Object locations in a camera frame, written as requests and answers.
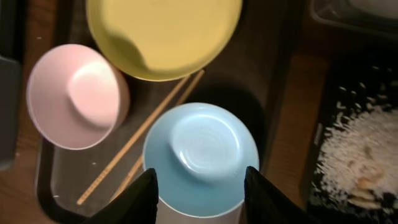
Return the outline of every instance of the transparent container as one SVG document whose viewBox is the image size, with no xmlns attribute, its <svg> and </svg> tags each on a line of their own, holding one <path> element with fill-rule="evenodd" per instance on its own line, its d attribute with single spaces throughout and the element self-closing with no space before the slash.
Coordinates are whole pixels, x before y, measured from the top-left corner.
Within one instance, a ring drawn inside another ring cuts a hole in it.
<svg viewBox="0 0 398 224">
<path fill-rule="evenodd" d="M 312 0 L 322 23 L 398 39 L 398 0 Z"/>
</svg>

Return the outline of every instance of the brown wooden surface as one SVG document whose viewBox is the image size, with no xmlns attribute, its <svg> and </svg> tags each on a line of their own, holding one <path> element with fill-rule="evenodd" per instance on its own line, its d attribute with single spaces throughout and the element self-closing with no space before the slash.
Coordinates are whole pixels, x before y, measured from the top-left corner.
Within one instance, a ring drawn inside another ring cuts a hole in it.
<svg viewBox="0 0 398 224">
<path fill-rule="evenodd" d="M 27 114 L 25 86 L 38 58 L 51 48 L 56 0 L 28 0 L 25 24 L 24 84 L 14 166 L 0 172 L 0 223 L 51 223 L 34 196 L 39 134 Z M 279 126 L 266 177 L 296 204 L 303 206 L 299 184 L 315 127 L 325 74 L 331 56 L 369 37 L 313 21 L 308 9 L 290 62 Z"/>
</svg>

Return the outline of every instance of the blue bowl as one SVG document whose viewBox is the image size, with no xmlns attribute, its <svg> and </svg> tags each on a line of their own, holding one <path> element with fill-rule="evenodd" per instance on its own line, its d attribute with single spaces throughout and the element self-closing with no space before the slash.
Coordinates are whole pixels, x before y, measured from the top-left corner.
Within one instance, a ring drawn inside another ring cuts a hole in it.
<svg viewBox="0 0 398 224">
<path fill-rule="evenodd" d="M 247 166 L 259 168 L 249 130 L 229 111 L 206 103 L 166 112 L 144 144 L 144 168 L 156 170 L 161 201 L 191 217 L 218 217 L 238 208 Z"/>
</svg>

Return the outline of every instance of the dark serving tray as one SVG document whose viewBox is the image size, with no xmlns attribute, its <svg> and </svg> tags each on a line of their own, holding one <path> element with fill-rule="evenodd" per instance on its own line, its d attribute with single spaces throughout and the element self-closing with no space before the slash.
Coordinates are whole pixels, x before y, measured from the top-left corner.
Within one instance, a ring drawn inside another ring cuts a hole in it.
<svg viewBox="0 0 398 224">
<path fill-rule="evenodd" d="M 85 2 L 58 1 L 55 43 L 83 44 L 98 50 L 88 30 Z M 303 5 L 303 1 L 245 0 L 232 39 L 205 68 L 206 74 L 187 100 L 212 103 L 234 113 L 254 136 L 261 164 L 267 161 L 267 149 L 274 138 Z M 132 99 L 129 114 L 122 126 L 101 144 L 87 150 L 70 151 L 43 139 L 36 193 L 44 212 L 56 222 L 80 223 L 108 204 L 140 156 L 145 134 L 82 205 L 77 205 L 76 201 L 178 82 L 146 82 L 128 75 L 125 78 Z M 183 89 L 166 109 L 174 106 Z M 157 223 L 237 223 L 239 215 L 240 209 L 237 209 L 223 217 L 203 220 L 178 214 L 159 202 Z"/>
<path fill-rule="evenodd" d="M 361 112 L 370 110 L 366 103 L 367 97 L 377 100 L 373 105 L 387 105 L 388 111 L 398 107 L 398 87 L 390 85 L 398 81 L 398 50 L 394 44 L 385 48 L 374 44 L 344 57 L 336 59 L 329 72 L 323 90 L 322 103 L 307 158 L 306 177 L 304 177 L 302 192 L 308 195 L 307 212 L 322 221 L 322 223 L 398 223 L 398 210 L 387 214 L 383 210 L 366 210 L 349 203 L 336 203 L 324 190 L 320 190 L 322 174 L 314 174 L 318 156 L 323 142 L 328 138 L 326 127 L 332 127 L 338 113 L 350 117 L 351 109 Z M 388 99 L 378 98 L 377 95 L 386 95 Z M 346 109 L 337 108 L 340 102 Z M 386 195 L 381 204 L 391 208 L 394 201 L 391 195 Z"/>
</svg>

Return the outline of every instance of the chopstick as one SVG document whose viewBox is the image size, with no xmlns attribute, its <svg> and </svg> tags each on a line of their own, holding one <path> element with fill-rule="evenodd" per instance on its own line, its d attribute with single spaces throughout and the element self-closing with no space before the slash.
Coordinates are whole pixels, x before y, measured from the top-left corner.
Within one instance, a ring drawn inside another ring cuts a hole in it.
<svg viewBox="0 0 398 224">
<path fill-rule="evenodd" d="M 185 100 L 188 98 L 188 96 L 191 94 L 192 90 L 196 87 L 202 76 L 205 74 L 204 70 L 200 70 L 198 75 L 192 80 L 191 84 L 189 84 L 188 88 L 184 91 L 184 93 L 181 95 L 181 97 L 178 99 L 177 103 L 175 106 L 181 105 Z M 133 167 L 131 170 L 127 173 L 127 176 L 123 179 L 122 183 L 116 190 L 115 194 L 112 196 L 111 200 L 109 202 L 112 202 L 121 192 L 123 192 L 124 189 L 129 185 L 131 182 L 132 178 L 138 171 L 138 168 L 142 165 L 143 162 L 143 154 L 138 158 L 138 160 L 134 163 Z"/>
<path fill-rule="evenodd" d="M 139 129 L 131 136 L 130 140 L 123 146 L 123 148 L 115 155 L 112 161 L 105 167 L 100 175 L 94 180 L 94 182 L 87 188 L 82 196 L 77 200 L 77 204 L 81 205 L 90 195 L 93 193 L 95 188 L 103 181 L 103 179 L 111 172 L 113 167 L 120 161 L 120 159 L 128 152 L 130 147 L 139 139 L 141 134 L 154 122 L 154 120 L 160 115 L 163 109 L 173 99 L 173 97 L 180 91 L 181 87 L 184 86 L 185 82 L 189 77 L 181 79 L 181 81 L 174 87 L 174 89 L 164 98 L 160 105 L 152 112 L 152 114 L 144 121 Z"/>
</svg>

